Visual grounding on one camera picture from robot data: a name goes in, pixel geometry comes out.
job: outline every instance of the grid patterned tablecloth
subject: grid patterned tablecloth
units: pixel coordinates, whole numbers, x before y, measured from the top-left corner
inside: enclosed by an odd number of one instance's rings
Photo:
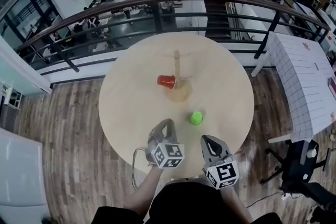
[[[312,40],[270,32],[267,49],[288,99],[292,141],[310,141],[336,120],[336,99],[328,79],[336,80],[321,46]]]

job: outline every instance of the lower floor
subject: lower floor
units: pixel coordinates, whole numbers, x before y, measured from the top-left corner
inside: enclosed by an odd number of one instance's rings
[[[304,196],[281,200],[280,178],[265,185],[266,178],[279,165],[264,150],[271,147],[282,157],[287,145],[268,145],[269,138],[292,130],[287,99],[275,69],[263,69],[255,78],[250,76],[255,99],[251,129],[235,154],[239,163],[240,179],[236,191],[246,206],[263,199],[249,210],[253,218],[276,212],[283,223],[305,223],[315,204]],[[51,216],[59,223],[91,223],[99,206],[121,207],[126,195],[133,192],[131,165],[120,158],[108,143],[100,125],[99,92],[103,80],[88,80],[60,84],[51,95],[25,98],[21,110],[5,108],[0,116],[0,127],[43,143],[44,181]],[[316,135],[319,156],[327,148],[335,148],[329,140],[331,128]],[[311,182],[317,181],[336,193],[336,156],[331,157],[329,174],[322,169],[314,172]],[[144,174],[136,171],[138,185]],[[157,191],[165,184],[161,181]]]

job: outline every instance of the red cup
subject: red cup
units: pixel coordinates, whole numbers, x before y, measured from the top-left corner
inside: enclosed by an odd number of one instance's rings
[[[176,83],[175,76],[158,76],[158,85],[165,86],[169,89],[173,89]]]

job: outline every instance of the round table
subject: round table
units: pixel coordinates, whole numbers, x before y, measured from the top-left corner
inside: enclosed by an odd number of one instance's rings
[[[170,101],[164,87],[156,84],[159,75],[174,75],[175,50],[181,54],[181,78],[188,78],[193,90],[181,103]],[[203,112],[201,125],[189,123],[194,111]],[[249,132],[253,112],[252,86],[238,60],[218,43],[186,33],[155,35],[130,47],[113,63],[99,97],[105,136],[129,164],[134,150],[147,146],[158,123],[174,121],[185,159],[178,168],[165,170],[163,175],[171,178],[202,174],[203,134],[220,138],[235,153]],[[135,167],[150,170],[144,152],[138,152]]]

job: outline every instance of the wooden handrail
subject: wooden handrail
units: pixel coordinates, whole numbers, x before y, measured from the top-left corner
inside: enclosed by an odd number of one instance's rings
[[[21,51],[22,49],[30,46],[33,44],[35,41],[41,39],[42,37],[52,34],[55,31],[62,29],[64,27],[67,27],[68,25],[71,25],[76,22],[80,22],[83,19],[90,18],[93,16],[96,16],[98,14],[106,13],[106,12],[114,12],[120,9],[123,9],[125,7],[130,7],[130,6],[137,6],[137,5],[143,5],[143,4],[151,4],[151,3],[157,3],[157,2],[165,2],[165,1],[177,1],[177,0],[126,0],[123,2],[105,2],[102,3],[101,5],[98,5],[96,7],[84,10],[83,12],[79,12],[77,14],[74,14],[64,20],[62,20],[59,24],[52,25],[40,33],[38,33],[36,36],[28,40],[26,43],[22,44],[17,48],[17,51]],[[280,11],[282,13],[286,13],[292,16],[299,17],[301,19],[304,19],[306,21],[309,21],[311,23],[316,24],[317,26],[320,26],[326,30],[330,30],[329,26],[316,20],[315,18],[299,13],[296,10],[280,5],[278,3],[268,1],[268,0],[222,0],[223,2],[234,2],[234,3],[241,3],[241,4],[248,4],[248,5],[253,5],[253,6],[259,6],[263,8],[268,8],[272,9],[275,11]]]

